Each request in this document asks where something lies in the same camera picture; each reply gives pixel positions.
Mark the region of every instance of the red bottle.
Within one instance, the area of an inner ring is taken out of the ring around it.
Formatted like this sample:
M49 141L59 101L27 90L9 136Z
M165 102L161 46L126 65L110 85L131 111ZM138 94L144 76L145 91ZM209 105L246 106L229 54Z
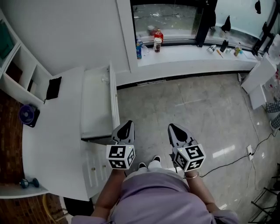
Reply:
M160 29L158 29L158 30L156 31L156 33L154 34L154 38L156 38L156 37L159 37L159 38L162 40L161 43L163 43L163 34L162 34L162 32L161 32Z

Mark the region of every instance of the window sill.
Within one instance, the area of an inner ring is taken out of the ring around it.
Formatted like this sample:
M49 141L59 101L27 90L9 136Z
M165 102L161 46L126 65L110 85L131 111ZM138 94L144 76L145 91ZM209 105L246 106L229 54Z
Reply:
M199 48L197 46L167 46L161 47L161 51L156 53L152 48L149 49L149 53L142 56L142 59L137 60L138 67L149 66L161 63L170 62L183 62L194 60L213 60L213 61L244 61L244 62L257 62L257 59L249 51L243 51L242 54L236 57L234 56L234 49L229 54L222 53L222 58L217 51L210 53L207 51L208 46Z

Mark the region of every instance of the open drawer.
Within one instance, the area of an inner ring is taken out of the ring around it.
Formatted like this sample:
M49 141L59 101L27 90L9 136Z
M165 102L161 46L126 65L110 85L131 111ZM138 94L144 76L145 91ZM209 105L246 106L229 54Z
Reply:
M84 73L81 138L109 137L119 123L116 75L112 64Z

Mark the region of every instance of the brick wall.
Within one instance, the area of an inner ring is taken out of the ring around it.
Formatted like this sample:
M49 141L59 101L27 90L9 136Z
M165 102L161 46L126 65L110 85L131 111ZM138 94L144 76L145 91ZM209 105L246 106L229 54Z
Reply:
M0 90L0 184L19 184L24 178L22 166L22 123L18 118L21 104ZM47 194L48 207L53 217L63 215L59 197ZM42 196L22 199L0 199L0 223L51 223ZM59 223L67 223L64 218Z

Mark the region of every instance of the bracelet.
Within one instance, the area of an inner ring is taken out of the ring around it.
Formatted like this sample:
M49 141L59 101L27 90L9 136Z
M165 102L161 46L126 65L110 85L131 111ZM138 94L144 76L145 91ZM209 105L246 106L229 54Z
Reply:
M186 177L186 175L184 175L184 177L185 177L186 180L191 180L191 179L194 179L195 177L198 177L199 175L200 175L200 173L197 172L197 175L194 176L194 177Z

